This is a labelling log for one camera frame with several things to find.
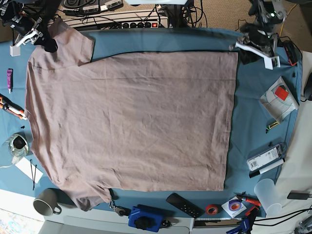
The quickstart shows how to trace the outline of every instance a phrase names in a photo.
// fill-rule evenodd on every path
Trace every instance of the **remote control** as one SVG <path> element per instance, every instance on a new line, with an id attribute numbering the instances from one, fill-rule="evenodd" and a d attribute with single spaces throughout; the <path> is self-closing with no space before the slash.
<path id="1" fill-rule="evenodd" d="M 205 213 L 201 208 L 190 203 L 178 194 L 171 194 L 166 201 L 193 218 L 198 218 Z"/>

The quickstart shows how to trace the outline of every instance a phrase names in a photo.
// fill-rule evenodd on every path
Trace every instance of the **screwdriver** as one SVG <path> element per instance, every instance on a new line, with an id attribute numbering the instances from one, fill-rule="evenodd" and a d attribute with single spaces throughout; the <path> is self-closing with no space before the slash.
<path id="1" fill-rule="evenodd" d="M 246 201 L 246 202 L 249 202 L 253 205 L 256 205 L 256 206 L 261 206 L 261 203 L 259 200 L 256 200 L 256 199 L 252 199 L 252 198 L 248 198 L 248 197 L 245 197 L 243 195 L 236 195 L 236 197 L 240 200 L 243 200 L 243 201 Z"/>

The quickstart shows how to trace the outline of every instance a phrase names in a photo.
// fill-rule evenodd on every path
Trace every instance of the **mug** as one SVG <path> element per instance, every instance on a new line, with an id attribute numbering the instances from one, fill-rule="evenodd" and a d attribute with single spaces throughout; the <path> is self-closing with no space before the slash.
<path id="1" fill-rule="evenodd" d="M 61 207 L 57 204 L 57 194 L 52 189 L 45 189 L 39 194 L 33 202 L 35 210 L 43 216 L 59 215 L 62 212 Z"/>

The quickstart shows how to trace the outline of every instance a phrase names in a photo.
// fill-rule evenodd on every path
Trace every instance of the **t-shirt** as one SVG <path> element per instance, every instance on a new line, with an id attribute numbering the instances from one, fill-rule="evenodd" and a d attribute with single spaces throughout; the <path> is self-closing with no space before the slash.
<path id="1" fill-rule="evenodd" d="M 94 42 L 58 19 L 58 51 L 27 67 L 32 152 L 87 211 L 109 188 L 222 191 L 237 53 L 127 53 L 91 61 Z"/>

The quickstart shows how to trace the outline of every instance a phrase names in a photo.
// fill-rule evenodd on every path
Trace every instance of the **blue tablecloth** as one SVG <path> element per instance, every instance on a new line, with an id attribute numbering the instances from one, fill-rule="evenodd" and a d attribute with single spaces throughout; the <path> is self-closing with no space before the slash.
<path id="1" fill-rule="evenodd" d="M 239 33 L 222 29 L 124 29 L 105 30 L 102 32 L 85 32 L 86 36 L 93 38 L 95 49 L 93 60 L 112 55 L 136 51 L 227 51 L 230 44 L 234 43 Z M 21 56 L 10 57 L 9 44 L 0 43 L 0 93 L 11 99 L 12 102 L 24 107 L 26 65 L 34 50 L 34 46 L 26 45 L 21 48 Z M 247 65 L 238 64 L 237 82 L 234 98 L 234 110 L 232 117 L 232 130 L 228 153 L 227 174 L 222 192 L 177 192 L 182 197 L 190 200 L 195 205 L 205 209 L 209 204 L 223 204 L 233 197 L 233 193 L 246 191 L 254 195 L 254 186 L 262 178 L 268 177 L 277 180 L 280 167 L 275 168 L 261 176 L 249 179 L 249 169 L 246 160 L 251 152 L 267 149 L 270 142 L 290 142 L 296 121 L 297 111 L 293 111 L 281 125 L 265 133 L 267 124 L 274 122 L 270 114 L 261 106 L 259 98 L 280 77 L 300 101 L 300 88 L 302 79 L 302 65 L 291 67 L 287 60 L 285 50 L 278 49 L 281 59 L 281 67 L 273 71 L 264 68 L 263 60 Z M 6 70 L 14 69 L 14 88 L 12 94 L 8 94 L 6 86 Z M 4 142 L 11 134 L 24 132 L 27 140 L 32 141 L 28 121 L 19 120 L 16 117 L 0 111 L 0 143 Z M 33 154 L 28 156 L 38 168 L 43 171 Z M 46 188 L 56 188 L 44 173 L 43 177 L 32 190 L 32 180 L 23 174 L 18 168 L 11 167 L 0 169 L 0 189 L 15 193 L 37 196 Z M 166 203 L 165 199 L 172 192 L 137 192 L 114 189 L 119 197 L 116 204 L 131 208 L 137 204 L 153 206 L 165 209 L 170 215 L 187 217 L 186 214 Z M 66 197 L 59 195 L 60 202 L 66 202 Z M 108 204 L 102 203 L 96 209 L 110 210 Z M 221 211 L 214 217 L 229 217 Z"/>

